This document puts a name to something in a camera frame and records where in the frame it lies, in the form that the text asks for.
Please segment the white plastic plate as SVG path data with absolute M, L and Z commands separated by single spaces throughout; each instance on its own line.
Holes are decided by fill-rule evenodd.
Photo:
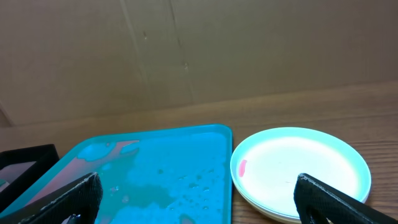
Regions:
M 250 202 L 237 186 L 233 184 L 231 223 L 251 224 L 301 224 L 300 219 L 281 218 L 277 215 L 261 210 Z

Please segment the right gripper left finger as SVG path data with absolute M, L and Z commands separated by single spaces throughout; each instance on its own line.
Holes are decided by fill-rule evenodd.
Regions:
M 92 172 L 2 217 L 1 224 L 94 224 L 102 198 L 100 177 Z

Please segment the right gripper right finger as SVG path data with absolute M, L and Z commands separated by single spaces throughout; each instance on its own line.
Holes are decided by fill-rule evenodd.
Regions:
M 301 173 L 294 202 L 302 224 L 397 224 L 397 220 Z

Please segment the black rectangular tray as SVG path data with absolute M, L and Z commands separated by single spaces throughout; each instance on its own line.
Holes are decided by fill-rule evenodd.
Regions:
M 59 161 L 53 144 L 1 153 L 1 211 Z

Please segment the teal plastic tray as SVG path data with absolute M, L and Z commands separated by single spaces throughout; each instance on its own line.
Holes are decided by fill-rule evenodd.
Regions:
M 4 214 L 96 172 L 103 188 L 97 223 L 230 224 L 232 147 L 232 131 L 222 124 L 89 138 Z

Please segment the cardboard backdrop panel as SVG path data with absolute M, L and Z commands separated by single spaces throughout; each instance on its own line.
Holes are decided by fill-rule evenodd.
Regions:
M 396 1 L 1 2 L 14 126 L 396 78 Z

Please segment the light blue plastic plate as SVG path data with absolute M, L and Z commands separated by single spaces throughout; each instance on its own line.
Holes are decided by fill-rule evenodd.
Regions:
M 362 203 L 372 184 L 370 169 L 356 149 L 308 128 L 272 128 L 249 136 L 233 151 L 230 173 L 250 202 L 281 218 L 299 219 L 294 188 L 301 173 Z

